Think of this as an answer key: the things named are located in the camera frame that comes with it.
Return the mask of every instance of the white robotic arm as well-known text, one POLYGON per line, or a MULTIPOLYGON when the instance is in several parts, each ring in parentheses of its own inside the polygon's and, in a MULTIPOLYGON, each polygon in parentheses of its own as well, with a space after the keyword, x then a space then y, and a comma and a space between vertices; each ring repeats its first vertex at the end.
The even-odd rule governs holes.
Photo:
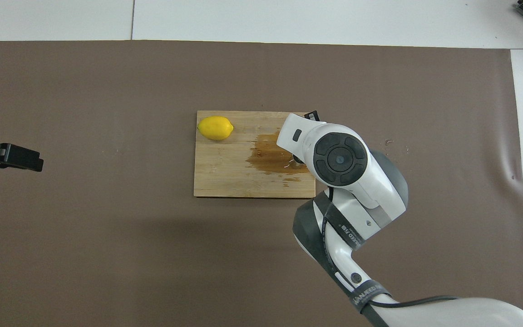
POLYGON ((488 298, 398 303, 351 258, 352 251, 404 213, 409 197, 398 169, 384 154, 369 151, 356 132, 290 114, 277 144, 329 187, 297 209, 296 240, 372 325, 523 327, 522 310, 488 298))

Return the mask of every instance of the brown tablecloth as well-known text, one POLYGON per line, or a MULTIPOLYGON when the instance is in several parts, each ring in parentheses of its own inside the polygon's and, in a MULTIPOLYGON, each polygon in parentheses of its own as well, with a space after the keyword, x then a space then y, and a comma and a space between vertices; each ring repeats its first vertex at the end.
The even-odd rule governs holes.
POLYGON ((355 129, 410 187, 355 253, 370 276, 523 309, 508 50, 0 42, 0 143, 45 161, 0 169, 0 326, 367 324, 294 240, 304 200, 192 196, 197 110, 355 129))

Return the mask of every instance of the yellow lemon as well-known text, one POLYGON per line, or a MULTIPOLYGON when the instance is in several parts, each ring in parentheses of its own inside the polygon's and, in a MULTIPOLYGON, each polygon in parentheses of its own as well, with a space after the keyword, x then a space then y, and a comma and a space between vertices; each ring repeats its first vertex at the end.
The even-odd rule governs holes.
POLYGON ((208 139, 226 139, 233 132, 231 122, 222 116, 210 116, 199 122, 197 129, 208 139))

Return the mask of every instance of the cutting board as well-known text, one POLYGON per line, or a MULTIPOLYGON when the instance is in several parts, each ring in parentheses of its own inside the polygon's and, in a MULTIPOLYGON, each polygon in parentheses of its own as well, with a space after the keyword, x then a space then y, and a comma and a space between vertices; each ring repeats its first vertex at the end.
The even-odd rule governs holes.
POLYGON ((276 145, 289 112, 197 112, 197 124, 209 116, 227 117, 234 130, 213 141, 196 130, 196 197, 312 198, 316 183, 305 165, 290 161, 292 154, 276 145))

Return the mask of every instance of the circular button panel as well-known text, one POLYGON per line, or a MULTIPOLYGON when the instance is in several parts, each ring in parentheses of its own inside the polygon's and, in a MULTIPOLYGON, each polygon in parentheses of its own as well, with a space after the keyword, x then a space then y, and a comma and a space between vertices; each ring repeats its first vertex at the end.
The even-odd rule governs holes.
POLYGON ((318 176, 334 186, 356 182, 367 166, 363 144, 346 133, 328 133, 314 147, 314 167, 318 176))

